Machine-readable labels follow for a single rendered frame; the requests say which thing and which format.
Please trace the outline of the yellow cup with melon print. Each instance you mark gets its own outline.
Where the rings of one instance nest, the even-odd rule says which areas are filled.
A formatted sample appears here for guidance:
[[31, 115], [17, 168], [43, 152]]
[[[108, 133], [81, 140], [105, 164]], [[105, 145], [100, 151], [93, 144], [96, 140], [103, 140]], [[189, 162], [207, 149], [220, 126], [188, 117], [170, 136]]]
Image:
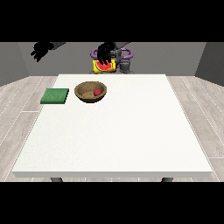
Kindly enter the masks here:
[[116, 61], [112, 59], [111, 62], [101, 64], [98, 59], [94, 59], [93, 70], [96, 74], [114, 72], [116, 70]]

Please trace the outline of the green square pad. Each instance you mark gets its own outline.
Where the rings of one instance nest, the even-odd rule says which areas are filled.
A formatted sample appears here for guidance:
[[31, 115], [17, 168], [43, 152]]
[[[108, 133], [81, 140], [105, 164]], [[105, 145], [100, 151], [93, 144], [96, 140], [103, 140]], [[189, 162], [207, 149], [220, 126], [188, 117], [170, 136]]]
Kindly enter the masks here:
[[48, 88], [41, 100], [41, 104], [64, 104], [69, 93], [68, 88]]

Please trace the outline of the brown wooden bowl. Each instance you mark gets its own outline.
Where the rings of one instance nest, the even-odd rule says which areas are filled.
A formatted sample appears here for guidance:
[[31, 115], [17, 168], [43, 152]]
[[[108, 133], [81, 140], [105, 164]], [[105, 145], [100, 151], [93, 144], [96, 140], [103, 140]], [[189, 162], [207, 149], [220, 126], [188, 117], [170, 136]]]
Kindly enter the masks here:
[[[95, 96], [95, 89], [100, 89], [101, 94]], [[75, 87], [74, 93], [85, 103], [95, 103], [105, 96], [107, 93], [107, 87], [99, 81], [84, 81]]]

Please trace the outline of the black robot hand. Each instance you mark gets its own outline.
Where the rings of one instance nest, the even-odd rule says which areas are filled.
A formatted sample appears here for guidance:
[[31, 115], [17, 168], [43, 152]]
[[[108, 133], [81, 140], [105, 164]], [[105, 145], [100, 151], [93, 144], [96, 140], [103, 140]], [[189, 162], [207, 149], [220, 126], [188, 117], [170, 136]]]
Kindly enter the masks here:
[[111, 62], [111, 52], [115, 50], [114, 42], [104, 42], [98, 47], [97, 59], [102, 65], [107, 65]]
[[31, 56], [36, 61], [40, 61], [47, 53], [49, 50], [52, 50], [54, 48], [53, 43], [50, 42], [37, 42], [34, 47], [33, 51], [31, 52]]

